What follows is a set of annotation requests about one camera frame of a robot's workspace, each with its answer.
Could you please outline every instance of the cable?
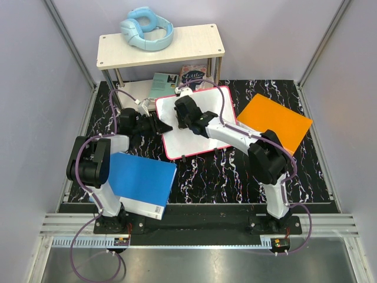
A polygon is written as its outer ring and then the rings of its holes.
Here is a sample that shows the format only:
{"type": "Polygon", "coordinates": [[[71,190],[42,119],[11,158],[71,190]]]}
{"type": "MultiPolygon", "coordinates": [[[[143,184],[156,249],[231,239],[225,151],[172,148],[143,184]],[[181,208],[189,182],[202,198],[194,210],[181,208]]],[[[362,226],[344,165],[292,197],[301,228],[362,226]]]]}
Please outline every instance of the cable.
{"type": "Polygon", "coordinates": [[[81,158],[81,155],[82,155],[82,152],[84,151],[84,149],[86,148],[86,146],[93,140],[95,139],[101,139],[103,137],[113,137],[117,134],[118,132],[118,125],[117,125],[117,115],[115,114],[115,107],[114,107],[114,103],[113,103],[113,95],[116,91],[120,91],[121,93],[124,93],[126,95],[129,96],[129,98],[131,98],[133,101],[136,101],[136,99],[131,96],[130,94],[126,93],[125,91],[123,90],[118,90],[118,89],[114,89],[114,90],[111,90],[110,93],[109,93],[109,103],[110,103],[110,107],[111,107],[111,112],[113,114],[113,119],[114,119],[114,133],[111,133],[111,134],[104,134],[104,135],[97,135],[97,136],[93,136],[93,137],[90,137],[88,140],[86,140],[82,146],[80,147],[78,153],[77,153],[77,157],[76,157],[76,162],[75,162],[75,177],[76,177],[76,181],[77,183],[80,185],[80,187],[82,187],[83,190],[87,191],[88,194],[95,200],[96,204],[98,205],[98,215],[95,216],[92,220],[90,220],[89,222],[87,222],[83,227],[81,227],[81,229],[76,233],[76,235],[74,236],[73,238],[73,241],[71,243],[71,247],[70,247],[70,263],[71,263],[71,267],[72,267],[72,270],[73,272],[76,274],[76,276],[78,278],[80,278],[81,280],[85,281],[85,282],[89,282],[89,283],[93,283],[93,282],[103,282],[103,283],[107,283],[107,282],[111,282],[118,274],[119,274],[119,271],[120,271],[120,268],[121,268],[121,263],[123,261],[122,257],[119,256],[119,254],[116,254],[116,256],[118,257],[118,260],[119,260],[119,266],[118,266],[118,269],[117,271],[115,272],[115,274],[108,280],[106,281],[92,281],[92,280],[89,280],[89,279],[86,279],[85,277],[81,276],[80,273],[78,273],[77,271],[77,268],[75,267],[74,265],[74,262],[73,262],[73,245],[74,245],[74,242],[76,241],[78,235],[82,232],[82,230],[84,230],[84,228],[86,226],[88,226],[91,222],[97,220],[98,218],[100,218],[103,214],[103,211],[104,211],[104,208],[103,208],[103,205],[101,203],[101,201],[99,200],[99,198],[95,195],[95,193],[93,192],[92,189],[86,187],[86,185],[83,184],[83,182],[81,181],[80,179],[80,174],[78,172],[78,165],[79,165],[79,162],[80,162],[80,158],[81,158]]]}
{"type": "MultiPolygon", "coordinates": [[[[240,129],[235,128],[235,127],[232,127],[232,125],[229,125],[228,123],[226,123],[226,122],[224,121],[224,119],[223,119],[223,112],[224,112],[224,107],[225,107],[225,96],[224,96],[223,90],[221,89],[221,87],[220,87],[219,85],[215,84],[214,82],[212,82],[212,81],[210,81],[210,80],[205,80],[205,79],[202,79],[202,78],[197,78],[197,79],[195,79],[195,80],[190,80],[190,81],[184,83],[183,85],[180,85],[180,86],[178,87],[178,89],[181,89],[181,88],[183,88],[183,87],[185,87],[185,86],[188,86],[188,85],[191,84],[191,83],[202,82],[202,81],[214,85],[214,86],[219,90],[219,92],[221,93],[221,97],[222,97],[222,99],[223,99],[222,104],[221,104],[221,109],[220,109],[220,115],[219,115],[219,118],[220,118],[220,122],[221,122],[221,124],[224,125],[224,126],[227,127],[227,128],[230,128],[230,129],[232,129],[232,130],[234,130],[234,131],[236,131],[236,132],[238,132],[238,133],[240,133],[240,134],[244,134],[245,136],[248,137],[248,136],[249,136],[249,133],[248,133],[248,132],[243,131],[243,130],[240,130],[240,129]]],[[[306,245],[306,243],[309,241],[310,236],[311,236],[311,234],[312,234],[312,216],[311,216],[309,210],[307,209],[307,207],[306,207],[305,205],[303,205],[302,203],[296,203],[296,204],[294,204],[294,205],[289,205],[288,200],[286,199],[286,194],[285,194],[284,184],[285,184],[285,182],[287,182],[288,180],[292,180],[292,179],[297,175],[297,164],[296,164],[294,158],[289,154],[289,152],[287,152],[287,151],[286,151],[281,145],[279,145],[279,144],[277,144],[277,143],[274,143],[274,142],[271,141],[271,140],[265,139],[264,137],[255,136],[255,135],[253,135],[253,134],[252,134],[250,137],[252,137],[252,138],[254,138],[254,139],[262,140],[262,141],[264,141],[264,142],[266,142],[266,143],[269,143],[269,144],[271,144],[272,146],[278,148],[279,150],[281,150],[281,151],[282,151],[282,152],[283,152],[283,153],[289,158],[289,160],[290,160],[290,162],[291,162],[291,164],[292,164],[292,166],[293,166],[293,173],[292,173],[290,176],[286,177],[285,179],[283,179],[283,180],[281,181],[281,183],[280,183],[280,188],[281,188],[281,193],[282,193],[282,197],[283,197],[283,202],[284,202],[284,204],[285,204],[286,206],[288,206],[289,208],[294,208],[294,207],[296,207],[296,206],[302,206],[302,207],[305,209],[305,211],[306,211],[306,213],[307,213],[307,216],[309,217],[309,233],[308,233],[308,235],[307,235],[307,237],[306,237],[304,243],[303,243],[300,247],[298,247],[297,249],[295,249],[294,251],[290,252],[290,254],[295,253],[295,252],[298,252],[299,250],[301,250],[301,249],[306,245]]]]}
{"type": "Polygon", "coordinates": [[[116,255],[117,258],[118,258],[118,261],[119,261],[118,268],[117,268],[117,271],[115,272],[115,274],[114,274],[111,278],[109,278],[109,279],[107,279],[107,280],[105,280],[105,281],[93,281],[93,280],[90,280],[90,279],[87,279],[87,278],[83,277],[80,273],[78,273],[78,271],[77,271],[77,269],[76,269],[76,267],[75,267],[75,265],[74,265],[74,262],[73,262],[73,245],[74,245],[74,243],[75,243],[75,241],[76,241],[78,235],[79,235],[79,234],[82,232],[82,230],[84,230],[85,227],[87,227],[90,223],[92,223],[93,221],[95,221],[95,220],[97,220],[98,218],[100,218],[100,217],[102,216],[102,213],[103,213],[103,212],[99,213],[96,217],[94,217],[93,219],[89,220],[86,224],[84,224],[83,227],[81,227],[81,228],[79,229],[79,231],[78,231],[78,232],[76,233],[76,235],[74,236],[74,238],[73,238],[73,240],[72,240],[72,242],[71,242],[71,246],[70,246],[70,263],[71,263],[71,268],[72,268],[73,272],[76,274],[76,276],[77,276],[78,278],[80,278],[81,280],[83,280],[83,281],[85,281],[85,282],[88,282],[88,283],[109,283],[109,282],[111,282],[111,281],[112,281],[112,280],[113,280],[113,279],[119,274],[119,271],[120,271],[120,268],[121,268],[121,264],[122,264],[122,257],[121,257],[119,254],[113,252],[113,255],[116,255]]]}

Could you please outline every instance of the orange folder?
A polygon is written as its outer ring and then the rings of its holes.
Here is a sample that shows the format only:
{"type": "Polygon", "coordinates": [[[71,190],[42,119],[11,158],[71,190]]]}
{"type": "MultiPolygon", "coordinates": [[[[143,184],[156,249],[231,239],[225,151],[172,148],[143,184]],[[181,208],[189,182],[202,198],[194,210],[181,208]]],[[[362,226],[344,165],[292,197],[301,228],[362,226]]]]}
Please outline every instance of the orange folder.
{"type": "Polygon", "coordinates": [[[237,120],[260,132],[274,131],[283,147],[291,155],[295,153],[313,123],[311,119],[261,94],[253,97],[237,120]]]}

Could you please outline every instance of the black marble mat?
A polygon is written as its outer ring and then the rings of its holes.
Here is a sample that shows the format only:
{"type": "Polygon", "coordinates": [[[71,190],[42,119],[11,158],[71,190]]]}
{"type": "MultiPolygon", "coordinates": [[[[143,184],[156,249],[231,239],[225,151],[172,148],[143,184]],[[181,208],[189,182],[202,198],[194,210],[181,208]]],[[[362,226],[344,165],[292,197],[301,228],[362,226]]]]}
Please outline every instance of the black marble mat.
{"type": "MultiPolygon", "coordinates": [[[[230,88],[234,109],[238,116],[257,93],[303,115],[303,108],[293,81],[232,80],[221,81],[230,88]]],[[[102,82],[94,104],[88,136],[110,133],[113,130],[108,87],[102,82]]],[[[129,154],[168,160],[161,137],[134,137],[129,154]]],[[[308,133],[297,149],[298,174],[287,184],[290,202],[329,202],[312,138],[308,133]]],[[[233,147],[199,156],[187,157],[186,162],[175,160],[177,174],[171,190],[170,203],[259,203],[265,202],[260,183],[249,175],[247,156],[233,147]]],[[[68,202],[88,202],[88,196],[73,185],[68,202]]]]}

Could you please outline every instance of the headphones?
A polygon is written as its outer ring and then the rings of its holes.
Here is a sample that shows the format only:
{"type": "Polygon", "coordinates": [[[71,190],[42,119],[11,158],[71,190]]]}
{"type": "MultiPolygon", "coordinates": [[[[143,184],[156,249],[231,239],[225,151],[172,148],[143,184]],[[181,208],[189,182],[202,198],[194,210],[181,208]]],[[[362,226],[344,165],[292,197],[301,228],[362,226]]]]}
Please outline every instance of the headphones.
{"type": "Polygon", "coordinates": [[[149,7],[141,7],[128,13],[127,19],[120,23],[120,29],[128,44],[147,51],[158,51],[168,47],[174,35],[171,22],[157,16],[149,7]],[[146,17],[148,25],[140,25],[136,19],[146,17]],[[145,40],[144,32],[150,32],[157,27],[166,30],[166,35],[158,40],[145,40]]]}

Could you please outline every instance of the gray wall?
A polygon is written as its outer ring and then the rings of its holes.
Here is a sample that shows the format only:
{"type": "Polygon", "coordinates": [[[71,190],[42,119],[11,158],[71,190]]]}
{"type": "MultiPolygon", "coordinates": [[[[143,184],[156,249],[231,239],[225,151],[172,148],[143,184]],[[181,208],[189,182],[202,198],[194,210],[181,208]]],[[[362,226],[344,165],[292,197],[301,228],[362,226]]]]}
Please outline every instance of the gray wall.
{"type": "Polygon", "coordinates": [[[0,281],[23,282],[90,89],[41,0],[0,2],[0,281]]]}
{"type": "Polygon", "coordinates": [[[377,278],[377,2],[353,1],[305,96],[344,212],[352,213],[377,278]]]}
{"type": "MultiPolygon", "coordinates": [[[[222,79],[295,79],[308,65],[341,0],[55,0],[96,81],[98,39],[119,32],[134,8],[148,5],[175,27],[217,24],[225,47],[222,79]]],[[[179,73],[181,62],[123,69],[126,79],[179,73]]]]}

